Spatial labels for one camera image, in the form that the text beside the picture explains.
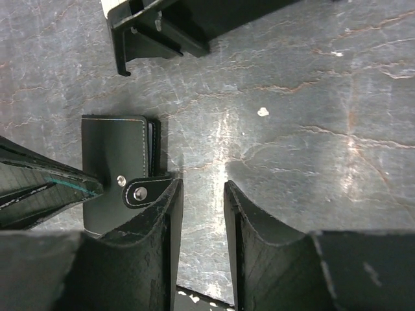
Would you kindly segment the black leather card holder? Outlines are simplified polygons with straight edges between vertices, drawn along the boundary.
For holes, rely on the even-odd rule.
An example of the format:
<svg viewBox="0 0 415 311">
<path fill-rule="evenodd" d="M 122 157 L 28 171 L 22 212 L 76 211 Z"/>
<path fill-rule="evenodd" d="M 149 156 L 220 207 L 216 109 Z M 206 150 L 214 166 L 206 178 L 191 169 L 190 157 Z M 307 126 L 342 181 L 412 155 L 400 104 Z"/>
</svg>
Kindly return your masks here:
<svg viewBox="0 0 415 311">
<path fill-rule="evenodd" d="M 82 116 L 82 169 L 104 192 L 83 204 L 84 229 L 98 237 L 154 203 L 172 176 L 161 169 L 161 122 L 143 116 Z"/>
</svg>

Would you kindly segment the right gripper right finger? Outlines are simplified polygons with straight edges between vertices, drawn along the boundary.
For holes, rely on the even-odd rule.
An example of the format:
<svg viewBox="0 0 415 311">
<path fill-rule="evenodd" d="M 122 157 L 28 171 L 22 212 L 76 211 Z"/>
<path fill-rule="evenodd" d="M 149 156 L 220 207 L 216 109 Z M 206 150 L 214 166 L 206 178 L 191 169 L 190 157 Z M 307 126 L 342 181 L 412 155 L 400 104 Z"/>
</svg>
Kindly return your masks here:
<svg viewBox="0 0 415 311">
<path fill-rule="evenodd" d="M 303 233 L 232 181 L 224 217 L 236 310 L 413 310 L 414 232 Z"/>
</svg>

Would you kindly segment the black plastic card bin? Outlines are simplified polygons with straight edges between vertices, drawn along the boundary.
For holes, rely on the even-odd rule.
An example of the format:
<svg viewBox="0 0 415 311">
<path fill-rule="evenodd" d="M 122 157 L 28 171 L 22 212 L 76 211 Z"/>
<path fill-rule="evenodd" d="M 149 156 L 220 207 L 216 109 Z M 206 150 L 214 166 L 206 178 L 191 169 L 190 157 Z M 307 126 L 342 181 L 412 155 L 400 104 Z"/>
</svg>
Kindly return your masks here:
<svg viewBox="0 0 415 311">
<path fill-rule="evenodd" d="M 215 38 L 293 5 L 293 1 L 99 1 L 117 74 L 131 75 L 128 62 L 201 58 Z"/>
</svg>

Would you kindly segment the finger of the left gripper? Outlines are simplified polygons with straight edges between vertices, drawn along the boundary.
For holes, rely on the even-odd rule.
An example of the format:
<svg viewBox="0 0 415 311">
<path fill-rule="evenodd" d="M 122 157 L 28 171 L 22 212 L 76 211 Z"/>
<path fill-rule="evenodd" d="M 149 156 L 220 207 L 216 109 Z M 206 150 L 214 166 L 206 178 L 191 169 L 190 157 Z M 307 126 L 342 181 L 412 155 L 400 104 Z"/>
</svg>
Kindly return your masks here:
<svg viewBox="0 0 415 311">
<path fill-rule="evenodd" d="M 52 160 L 1 136 L 1 162 L 22 168 L 48 171 L 81 182 L 97 184 L 93 176 L 69 165 Z"/>
<path fill-rule="evenodd" d="M 103 194 L 103 185 L 1 162 L 1 229 L 30 229 Z"/>
</svg>

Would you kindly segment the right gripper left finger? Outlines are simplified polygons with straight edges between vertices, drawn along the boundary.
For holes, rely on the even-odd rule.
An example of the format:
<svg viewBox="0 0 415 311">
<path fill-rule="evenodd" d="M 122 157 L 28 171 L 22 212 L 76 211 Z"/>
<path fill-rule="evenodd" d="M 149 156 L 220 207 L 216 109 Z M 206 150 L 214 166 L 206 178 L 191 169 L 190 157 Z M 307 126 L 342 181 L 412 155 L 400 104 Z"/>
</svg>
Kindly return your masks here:
<svg viewBox="0 0 415 311">
<path fill-rule="evenodd" d="M 79 231 L 1 232 L 2 310 L 172 310 L 183 182 L 100 238 Z"/>
</svg>

